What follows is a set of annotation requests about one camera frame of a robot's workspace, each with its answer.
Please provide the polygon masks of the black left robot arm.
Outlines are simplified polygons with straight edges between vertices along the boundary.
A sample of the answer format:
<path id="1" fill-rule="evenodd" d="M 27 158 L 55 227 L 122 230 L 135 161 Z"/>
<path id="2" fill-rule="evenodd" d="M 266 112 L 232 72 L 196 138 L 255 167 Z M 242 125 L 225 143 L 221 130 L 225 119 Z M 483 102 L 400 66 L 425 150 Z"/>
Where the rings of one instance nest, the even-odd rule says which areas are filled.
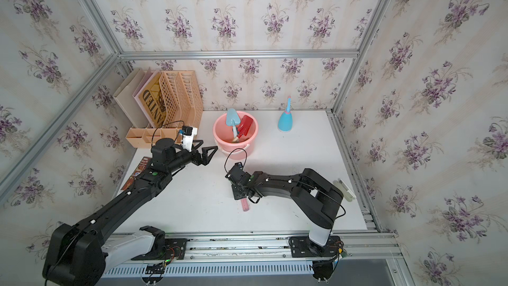
<path id="1" fill-rule="evenodd" d="M 107 241 L 135 211 L 157 197 L 188 164 L 206 166 L 218 150 L 193 140 L 190 148 L 161 139 L 151 148 L 148 165 L 131 185 L 75 225 L 60 225 L 51 235 L 42 276 L 57 285 L 95 285 L 110 269 L 133 258 L 167 260 L 165 233 L 143 226 L 111 244 Z"/>

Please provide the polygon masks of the purple fork pink handle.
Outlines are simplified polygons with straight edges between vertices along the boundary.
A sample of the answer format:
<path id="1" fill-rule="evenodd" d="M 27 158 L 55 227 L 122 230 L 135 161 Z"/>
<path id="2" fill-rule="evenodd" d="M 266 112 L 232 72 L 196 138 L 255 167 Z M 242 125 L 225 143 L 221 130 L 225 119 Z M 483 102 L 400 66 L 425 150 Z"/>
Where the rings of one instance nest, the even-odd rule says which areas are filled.
<path id="1" fill-rule="evenodd" d="M 247 198 L 243 198 L 240 201 L 241 201 L 241 205 L 242 205 L 243 211 L 244 212 L 248 212 L 250 210 L 248 199 Z"/>

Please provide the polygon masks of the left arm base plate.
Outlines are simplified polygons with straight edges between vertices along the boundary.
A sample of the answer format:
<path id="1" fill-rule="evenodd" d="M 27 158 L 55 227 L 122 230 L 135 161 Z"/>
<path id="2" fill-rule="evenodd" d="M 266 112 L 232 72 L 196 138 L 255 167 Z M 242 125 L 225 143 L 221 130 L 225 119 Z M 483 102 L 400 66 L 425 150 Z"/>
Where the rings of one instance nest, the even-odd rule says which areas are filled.
<path id="1" fill-rule="evenodd" d="M 155 242 L 152 249 L 143 255 L 132 258 L 132 261 L 147 260 L 182 260 L 185 257 L 185 250 L 188 240 L 186 238 L 166 238 Z"/>

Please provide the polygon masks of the light blue trowel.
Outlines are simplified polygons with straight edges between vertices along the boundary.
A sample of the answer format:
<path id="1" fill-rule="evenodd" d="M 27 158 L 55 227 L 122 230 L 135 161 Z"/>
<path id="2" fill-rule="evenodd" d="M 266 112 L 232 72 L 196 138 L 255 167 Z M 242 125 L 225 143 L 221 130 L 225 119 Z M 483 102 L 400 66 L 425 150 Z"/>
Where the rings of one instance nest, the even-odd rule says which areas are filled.
<path id="1" fill-rule="evenodd" d="M 234 108 L 229 108 L 226 113 L 226 125 L 232 128 L 234 138 L 238 136 L 237 126 L 240 124 L 241 119 Z"/>

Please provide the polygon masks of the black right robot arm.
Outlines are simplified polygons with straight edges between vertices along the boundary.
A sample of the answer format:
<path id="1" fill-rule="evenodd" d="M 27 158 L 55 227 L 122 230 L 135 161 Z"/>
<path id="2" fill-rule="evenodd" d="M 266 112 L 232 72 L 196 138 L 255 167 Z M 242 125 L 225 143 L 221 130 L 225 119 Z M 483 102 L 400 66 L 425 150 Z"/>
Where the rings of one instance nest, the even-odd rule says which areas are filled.
<path id="1" fill-rule="evenodd" d="M 270 175 L 256 171 L 250 174 L 238 162 L 226 173 L 235 200 L 243 198 L 259 203 L 264 197 L 290 199 L 313 223 L 308 239 L 323 248 L 329 240 L 335 220 L 345 198 L 341 189 L 311 168 L 290 176 Z"/>

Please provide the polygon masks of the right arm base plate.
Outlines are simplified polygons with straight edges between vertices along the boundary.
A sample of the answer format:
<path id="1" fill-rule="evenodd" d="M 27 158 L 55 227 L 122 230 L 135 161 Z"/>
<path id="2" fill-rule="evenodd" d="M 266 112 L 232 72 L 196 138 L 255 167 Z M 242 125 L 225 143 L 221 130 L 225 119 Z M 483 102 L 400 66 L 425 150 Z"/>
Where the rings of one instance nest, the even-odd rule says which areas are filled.
<path id="1" fill-rule="evenodd" d="M 330 236 L 324 246 L 312 242 L 307 236 L 290 237 L 288 243 L 293 258 L 333 258 L 344 249 L 339 236 Z"/>

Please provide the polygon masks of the red shovel wooden handle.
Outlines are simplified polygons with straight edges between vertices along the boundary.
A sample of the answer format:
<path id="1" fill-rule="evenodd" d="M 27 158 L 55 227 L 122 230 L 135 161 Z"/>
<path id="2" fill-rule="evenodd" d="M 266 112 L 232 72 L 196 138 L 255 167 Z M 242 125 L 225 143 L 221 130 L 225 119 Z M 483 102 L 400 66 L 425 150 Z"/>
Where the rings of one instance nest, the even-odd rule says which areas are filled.
<path id="1" fill-rule="evenodd" d="M 246 136 L 252 126 L 252 123 L 253 119 L 250 116 L 248 115 L 243 116 L 241 118 L 240 124 L 237 126 L 238 136 L 236 138 L 233 138 L 232 142 L 238 143 L 242 137 Z"/>

